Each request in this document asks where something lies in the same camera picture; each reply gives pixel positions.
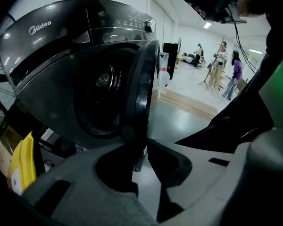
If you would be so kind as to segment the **black washing machine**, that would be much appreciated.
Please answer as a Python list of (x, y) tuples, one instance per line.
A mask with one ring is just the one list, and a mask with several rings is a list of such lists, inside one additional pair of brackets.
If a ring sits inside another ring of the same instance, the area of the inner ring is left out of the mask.
[(0, 36), (0, 62), (25, 108), (80, 146), (125, 143), (120, 117), (138, 49), (153, 19), (112, 0), (62, 0), (15, 21)]

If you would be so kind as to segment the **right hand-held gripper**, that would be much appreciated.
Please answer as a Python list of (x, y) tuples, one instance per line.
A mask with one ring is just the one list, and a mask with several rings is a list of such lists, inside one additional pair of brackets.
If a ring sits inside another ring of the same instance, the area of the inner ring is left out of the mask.
[(245, 24), (238, 15), (238, 0), (184, 0), (193, 3), (193, 9), (208, 22), (221, 24)]

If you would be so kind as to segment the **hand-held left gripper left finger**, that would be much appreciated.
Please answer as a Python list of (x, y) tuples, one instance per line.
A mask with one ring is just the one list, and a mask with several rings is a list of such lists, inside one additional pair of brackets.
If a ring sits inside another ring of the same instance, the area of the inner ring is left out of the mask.
[(123, 149), (112, 144), (78, 153), (42, 174), (22, 194), (51, 223), (66, 226), (157, 226), (134, 191), (110, 188)]

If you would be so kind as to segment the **black washing machine door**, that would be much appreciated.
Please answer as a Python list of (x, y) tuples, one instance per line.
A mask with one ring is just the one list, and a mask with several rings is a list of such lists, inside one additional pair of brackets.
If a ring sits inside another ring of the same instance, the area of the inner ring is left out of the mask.
[(141, 171), (144, 161), (158, 57), (158, 40), (150, 40), (141, 46), (134, 55), (125, 84), (120, 129), (122, 139), (129, 145), (129, 160), (135, 172)]

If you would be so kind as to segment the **black bin with yellow lid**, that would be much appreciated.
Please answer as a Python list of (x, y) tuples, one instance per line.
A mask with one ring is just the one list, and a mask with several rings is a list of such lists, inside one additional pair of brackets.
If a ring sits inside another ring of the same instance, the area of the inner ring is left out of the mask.
[(21, 196), (37, 179), (34, 138), (31, 131), (14, 149), (10, 162), (10, 180), (14, 193)]

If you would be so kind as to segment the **person's right forearm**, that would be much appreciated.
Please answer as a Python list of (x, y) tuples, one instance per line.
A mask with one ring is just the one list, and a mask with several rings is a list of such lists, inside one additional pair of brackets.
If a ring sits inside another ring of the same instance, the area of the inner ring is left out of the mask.
[(241, 17), (256, 17), (266, 13), (266, 9), (253, 0), (238, 0), (236, 9)]

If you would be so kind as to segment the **clear plastic container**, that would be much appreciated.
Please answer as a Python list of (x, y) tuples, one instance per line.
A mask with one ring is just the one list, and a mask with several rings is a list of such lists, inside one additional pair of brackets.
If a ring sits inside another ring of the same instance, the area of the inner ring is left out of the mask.
[(169, 54), (166, 52), (160, 52), (159, 54), (159, 68), (160, 70), (166, 70), (168, 66)]

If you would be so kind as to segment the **black box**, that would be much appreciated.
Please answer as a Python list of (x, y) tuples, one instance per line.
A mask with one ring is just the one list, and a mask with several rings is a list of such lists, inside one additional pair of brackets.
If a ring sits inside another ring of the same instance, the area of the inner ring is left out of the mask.
[(164, 43), (163, 52), (168, 53), (169, 55), (167, 72), (170, 75), (170, 80), (172, 80), (175, 71), (176, 60), (177, 60), (178, 44)]

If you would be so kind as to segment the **coat stand with beige clothes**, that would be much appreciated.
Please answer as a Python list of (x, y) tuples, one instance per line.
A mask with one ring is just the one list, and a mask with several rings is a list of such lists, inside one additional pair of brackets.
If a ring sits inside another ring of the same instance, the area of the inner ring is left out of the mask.
[(211, 63), (211, 68), (209, 69), (204, 80), (197, 84), (197, 86), (204, 84), (207, 89), (213, 88), (215, 90), (219, 90), (222, 73), (227, 62), (227, 42), (225, 41), (224, 37), (213, 57), (214, 59)]

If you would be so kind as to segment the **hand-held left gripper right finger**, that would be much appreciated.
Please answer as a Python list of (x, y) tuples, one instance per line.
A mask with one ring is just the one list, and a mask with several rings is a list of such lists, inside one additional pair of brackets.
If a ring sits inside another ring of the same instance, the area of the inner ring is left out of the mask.
[(283, 222), (283, 128), (233, 154), (150, 140), (158, 222)]

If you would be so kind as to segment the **person's black jacket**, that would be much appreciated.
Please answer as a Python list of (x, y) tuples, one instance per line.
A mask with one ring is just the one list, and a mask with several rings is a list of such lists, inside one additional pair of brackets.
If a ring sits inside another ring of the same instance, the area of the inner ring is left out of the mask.
[(259, 70), (246, 87), (204, 129), (177, 141), (178, 145), (233, 153), (238, 144), (270, 130), (274, 123), (259, 95), (283, 59), (283, 0), (253, 0), (266, 9), (271, 30)]

